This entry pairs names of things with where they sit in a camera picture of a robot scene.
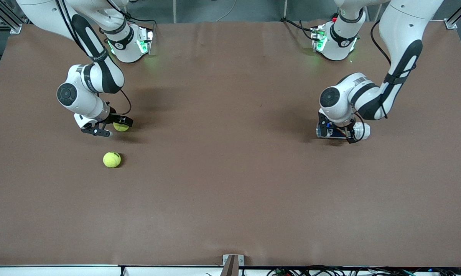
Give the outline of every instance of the cable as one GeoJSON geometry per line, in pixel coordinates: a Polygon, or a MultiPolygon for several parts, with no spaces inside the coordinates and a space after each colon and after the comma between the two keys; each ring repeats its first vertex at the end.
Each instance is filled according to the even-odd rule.
{"type": "Polygon", "coordinates": [[[125,92],[123,91],[123,89],[120,89],[120,91],[122,92],[123,96],[125,96],[125,98],[127,99],[127,102],[128,102],[128,111],[125,112],[125,113],[117,113],[117,114],[114,114],[114,115],[120,115],[120,116],[123,116],[123,115],[127,115],[128,113],[130,113],[130,111],[132,110],[132,102],[130,101],[130,99],[128,98],[128,96],[125,94],[125,92]]]}
{"type": "Polygon", "coordinates": [[[286,19],[286,18],[280,19],[280,22],[287,22],[287,23],[291,24],[292,26],[294,26],[294,27],[296,27],[296,28],[299,28],[299,29],[302,29],[302,30],[306,30],[306,31],[311,31],[310,28],[301,27],[301,26],[297,25],[296,23],[294,23],[293,21],[290,21],[290,20],[288,20],[288,19],[286,19]]]}
{"type": "Polygon", "coordinates": [[[113,3],[111,3],[110,0],[106,0],[106,2],[108,2],[109,5],[110,5],[113,9],[115,9],[115,11],[121,13],[121,14],[123,15],[123,17],[125,17],[125,19],[126,19],[127,21],[130,21],[130,19],[134,19],[134,20],[140,21],[140,22],[153,22],[154,25],[157,25],[157,22],[156,22],[155,20],[153,20],[153,19],[147,19],[147,20],[137,19],[137,18],[135,18],[135,17],[132,17],[132,16],[130,15],[130,13],[128,13],[128,12],[125,13],[125,12],[123,12],[119,7],[117,7],[116,5],[113,5],[113,3]]]}
{"type": "Polygon", "coordinates": [[[354,114],[357,115],[357,117],[360,119],[360,121],[362,121],[362,129],[364,131],[362,131],[362,137],[360,137],[360,139],[357,140],[357,141],[361,141],[364,138],[364,135],[365,135],[365,122],[364,122],[364,119],[362,119],[362,117],[360,116],[360,114],[358,114],[358,111],[356,111],[354,114]]]}
{"type": "Polygon", "coordinates": [[[234,0],[234,4],[232,4],[232,7],[229,9],[229,11],[226,14],[224,14],[221,18],[219,18],[219,19],[217,19],[215,21],[218,22],[218,21],[220,21],[220,19],[228,16],[231,13],[232,9],[234,9],[234,6],[235,6],[236,2],[237,2],[237,0],[234,0]]]}
{"type": "Polygon", "coordinates": [[[319,274],[321,273],[327,273],[329,276],[333,276],[331,275],[331,273],[329,271],[327,271],[326,269],[324,269],[324,267],[322,266],[308,266],[306,267],[308,270],[318,270],[319,272],[317,272],[316,274],[314,274],[314,276],[318,276],[319,274]]]}
{"type": "Polygon", "coordinates": [[[312,37],[310,37],[309,35],[307,35],[306,30],[304,30],[304,27],[302,26],[302,21],[300,21],[300,20],[299,20],[299,25],[300,25],[300,28],[302,29],[302,32],[304,33],[304,35],[305,35],[307,38],[309,38],[309,39],[311,39],[311,40],[313,40],[313,41],[319,41],[319,39],[317,39],[317,38],[312,38],[312,37]]]}
{"type": "Polygon", "coordinates": [[[375,44],[375,46],[379,49],[379,51],[381,52],[381,54],[383,54],[385,56],[385,59],[387,59],[387,62],[389,63],[390,65],[390,58],[387,56],[387,54],[383,51],[383,49],[379,46],[379,44],[376,42],[375,38],[374,38],[374,28],[375,26],[380,22],[380,20],[376,21],[374,23],[374,25],[372,26],[371,30],[370,30],[370,38],[372,39],[372,42],[375,44]]]}
{"type": "Polygon", "coordinates": [[[85,51],[84,47],[82,47],[79,37],[77,36],[76,30],[74,30],[74,28],[72,27],[72,21],[70,18],[69,11],[67,10],[65,1],[64,0],[61,0],[61,1],[63,4],[62,6],[60,5],[60,0],[55,0],[55,3],[57,4],[58,10],[60,11],[62,18],[64,19],[64,23],[67,27],[67,30],[69,30],[69,33],[71,34],[72,39],[77,44],[77,46],[82,50],[82,52],[84,52],[87,55],[87,52],[85,51]]]}
{"type": "Polygon", "coordinates": [[[381,108],[382,108],[382,112],[384,113],[384,118],[388,118],[387,117],[387,113],[385,113],[385,109],[384,109],[384,103],[381,103],[381,108]]]}

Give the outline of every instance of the black strap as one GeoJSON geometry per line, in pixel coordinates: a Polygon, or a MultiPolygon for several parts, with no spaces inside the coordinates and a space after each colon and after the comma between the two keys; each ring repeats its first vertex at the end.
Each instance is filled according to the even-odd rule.
{"type": "Polygon", "coordinates": [[[406,82],[407,78],[408,78],[408,76],[406,76],[406,77],[395,77],[395,76],[388,73],[384,78],[384,82],[388,82],[388,83],[393,84],[393,85],[404,84],[404,82],[406,82]]]}
{"type": "Polygon", "coordinates": [[[98,54],[97,56],[90,56],[89,58],[93,62],[101,62],[101,61],[104,61],[107,57],[108,57],[108,50],[104,48],[100,54],[98,54]]]}
{"type": "Polygon", "coordinates": [[[89,64],[89,65],[86,65],[85,69],[84,69],[84,81],[86,82],[86,85],[87,85],[87,88],[89,88],[90,91],[94,92],[94,93],[99,93],[99,91],[97,91],[95,88],[94,88],[94,85],[92,85],[92,81],[91,81],[91,68],[94,64],[89,64]]]}
{"type": "Polygon", "coordinates": [[[365,92],[367,92],[369,89],[372,89],[374,87],[379,87],[379,86],[376,86],[375,83],[373,83],[373,82],[369,82],[368,84],[366,84],[366,85],[362,86],[360,89],[358,89],[358,91],[355,92],[355,94],[352,97],[352,100],[351,100],[352,105],[355,106],[355,103],[360,98],[360,96],[362,96],[365,92]]]}
{"type": "Polygon", "coordinates": [[[132,41],[133,35],[134,31],[132,28],[130,28],[130,33],[128,33],[128,35],[124,39],[118,41],[108,39],[108,41],[116,49],[125,49],[127,48],[127,45],[132,41]]]}
{"type": "Polygon", "coordinates": [[[117,33],[120,33],[125,26],[127,25],[127,21],[123,19],[123,23],[121,26],[119,26],[116,30],[103,30],[106,35],[116,35],[117,33]]]}
{"type": "Polygon", "coordinates": [[[352,19],[348,19],[348,18],[344,18],[344,17],[341,15],[341,12],[339,13],[339,17],[341,18],[341,20],[342,20],[343,22],[346,22],[346,23],[357,23],[358,21],[360,21],[360,19],[362,19],[362,15],[364,14],[364,9],[363,9],[363,8],[360,9],[359,14],[360,14],[360,15],[358,16],[358,18],[357,18],[357,19],[353,19],[353,20],[352,20],[352,19]]]}

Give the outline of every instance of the black cable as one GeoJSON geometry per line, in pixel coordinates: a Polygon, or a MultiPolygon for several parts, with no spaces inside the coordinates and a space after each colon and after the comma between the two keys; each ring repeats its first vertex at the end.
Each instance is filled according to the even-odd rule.
{"type": "Polygon", "coordinates": [[[313,40],[313,41],[319,41],[319,39],[317,39],[317,38],[312,38],[312,37],[310,37],[309,35],[307,35],[306,30],[304,30],[304,27],[302,26],[302,21],[300,21],[300,20],[299,20],[299,25],[300,25],[300,28],[302,28],[302,32],[304,33],[304,35],[305,35],[307,38],[309,38],[309,39],[311,39],[311,40],[313,40]]]}
{"type": "Polygon", "coordinates": [[[296,28],[299,28],[299,29],[302,29],[302,30],[306,30],[306,31],[311,31],[311,29],[307,29],[307,28],[301,27],[301,26],[297,25],[296,23],[294,23],[293,21],[290,21],[290,20],[285,19],[285,18],[280,19],[280,22],[287,22],[287,23],[290,23],[292,26],[294,26],[294,27],[296,27],[296,28]]]}
{"type": "Polygon", "coordinates": [[[326,270],[328,270],[328,271],[331,271],[331,272],[333,272],[334,275],[336,275],[336,276],[340,276],[336,271],[340,271],[340,272],[343,274],[342,276],[346,276],[346,275],[345,275],[345,272],[343,272],[343,270],[341,270],[341,269],[339,269],[339,268],[337,268],[337,267],[330,267],[330,266],[323,266],[323,265],[320,265],[320,266],[318,266],[318,267],[322,267],[322,268],[324,268],[324,269],[326,269],[326,270]]]}
{"type": "Polygon", "coordinates": [[[308,266],[307,269],[308,270],[318,270],[319,271],[316,274],[314,274],[313,276],[318,276],[321,273],[327,273],[329,276],[333,276],[329,271],[324,269],[324,267],[322,267],[322,266],[308,266]]]}
{"type": "Polygon", "coordinates": [[[134,20],[140,21],[140,22],[153,22],[154,25],[157,25],[157,22],[156,22],[155,20],[153,20],[153,19],[146,19],[146,20],[137,19],[137,18],[135,18],[135,17],[132,17],[132,16],[130,15],[130,13],[128,13],[128,12],[125,13],[125,12],[123,12],[119,7],[116,7],[115,5],[113,5],[113,3],[111,3],[110,0],[106,0],[106,2],[108,2],[109,5],[110,5],[113,9],[115,9],[116,11],[118,11],[119,13],[121,13],[121,14],[123,15],[123,17],[125,17],[125,19],[126,19],[127,21],[130,21],[130,19],[134,19],[134,20]]]}
{"type": "Polygon", "coordinates": [[[382,112],[384,113],[383,117],[386,118],[386,119],[388,119],[387,113],[385,113],[384,103],[381,103],[381,108],[382,108],[382,112]]]}
{"type": "Polygon", "coordinates": [[[354,138],[357,141],[361,141],[364,138],[364,135],[365,135],[365,122],[364,122],[364,119],[362,119],[362,116],[360,116],[360,114],[358,114],[358,111],[356,111],[354,114],[357,115],[357,117],[360,119],[360,121],[362,121],[362,128],[364,130],[364,131],[362,131],[362,137],[360,137],[360,139],[357,140],[357,138],[355,138],[355,137],[354,138]]]}
{"type": "Polygon", "coordinates": [[[389,63],[390,65],[390,58],[387,56],[387,54],[383,51],[383,49],[379,46],[379,44],[376,42],[375,38],[374,38],[374,28],[377,26],[377,24],[380,22],[380,20],[378,20],[376,23],[374,23],[374,25],[372,26],[371,30],[370,30],[370,38],[372,39],[372,42],[375,44],[375,46],[379,49],[379,51],[381,52],[381,54],[383,54],[385,56],[385,59],[387,59],[387,62],[389,63]]]}
{"type": "Polygon", "coordinates": [[[408,70],[404,70],[403,72],[401,72],[401,73],[395,75],[395,77],[400,77],[402,74],[411,72],[412,70],[415,70],[415,69],[416,69],[416,63],[413,64],[413,67],[412,67],[412,68],[409,68],[408,70]]]}
{"type": "Polygon", "coordinates": [[[69,11],[67,10],[67,6],[65,4],[65,1],[64,0],[61,0],[61,1],[62,1],[62,4],[63,4],[62,5],[63,8],[60,5],[60,0],[55,0],[55,3],[58,6],[58,9],[60,11],[60,14],[61,14],[62,18],[64,19],[64,23],[65,23],[67,29],[69,30],[69,33],[71,34],[72,39],[74,40],[74,42],[82,50],[82,52],[84,52],[87,55],[87,52],[85,51],[84,47],[82,47],[82,44],[81,44],[81,42],[79,40],[79,37],[77,36],[76,30],[74,30],[74,28],[72,27],[72,21],[71,21],[71,18],[70,18],[69,11]]]}
{"type": "Polygon", "coordinates": [[[127,99],[127,102],[128,102],[128,111],[125,112],[125,113],[120,113],[120,114],[116,114],[116,115],[120,115],[120,116],[123,116],[123,115],[127,115],[128,113],[130,113],[130,111],[132,110],[132,102],[130,101],[130,99],[128,98],[128,96],[125,94],[125,92],[123,91],[123,89],[120,89],[120,91],[122,92],[123,96],[125,96],[125,98],[127,99]]]}

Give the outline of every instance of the green led light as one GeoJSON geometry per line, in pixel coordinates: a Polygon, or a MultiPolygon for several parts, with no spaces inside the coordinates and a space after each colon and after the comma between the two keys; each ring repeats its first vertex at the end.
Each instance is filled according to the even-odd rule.
{"type": "Polygon", "coordinates": [[[350,52],[353,51],[353,47],[355,46],[355,42],[357,42],[357,39],[355,38],[355,40],[353,40],[352,42],[352,47],[350,48],[350,52]]]}
{"type": "Polygon", "coordinates": [[[111,46],[111,43],[109,42],[109,40],[108,40],[108,45],[109,45],[109,48],[111,49],[111,52],[115,54],[115,50],[113,49],[113,46],[111,46]]]}
{"type": "Polygon", "coordinates": [[[140,49],[140,52],[145,54],[147,53],[148,49],[147,49],[147,43],[145,43],[144,41],[140,41],[137,39],[137,44],[139,46],[139,49],[140,49]]]}
{"type": "Polygon", "coordinates": [[[324,49],[324,45],[326,45],[326,42],[328,41],[326,35],[323,35],[322,39],[318,42],[318,51],[322,51],[324,49]]]}

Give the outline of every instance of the metal bracket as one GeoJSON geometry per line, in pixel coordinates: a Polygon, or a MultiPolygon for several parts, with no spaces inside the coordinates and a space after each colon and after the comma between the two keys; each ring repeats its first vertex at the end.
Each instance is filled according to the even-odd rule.
{"type": "Polygon", "coordinates": [[[225,254],[222,256],[224,268],[220,276],[238,276],[239,266],[244,266],[244,255],[225,254]]]}
{"type": "Polygon", "coordinates": [[[21,30],[22,30],[22,24],[19,24],[19,28],[17,30],[11,29],[11,31],[9,33],[11,35],[18,35],[18,34],[21,33],[21,30]]]}
{"type": "Polygon", "coordinates": [[[444,22],[446,24],[447,30],[455,30],[455,29],[457,29],[457,24],[456,23],[450,24],[448,22],[448,18],[444,18],[444,22]]]}
{"type": "MultiPolygon", "coordinates": [[[[230,255],[236,255],[236,254],[225,254],[225,255],[222,255],[222,265],[225,266],[226,265],[226,262],[227,262],[227,259],[229,258],[230,255]]],[[[243,266],[244,265],[244,255],[237,255],[237,260],[238,260],[238,264],[239,266],[243,266]]]]}
{"type": "Polygon", "coordinates": [[[9,5],[0,0],[0,20],[11,30],[11,33],[20,33],[21,24],[24,23],[23,16],[16,14],[9,5]]]}

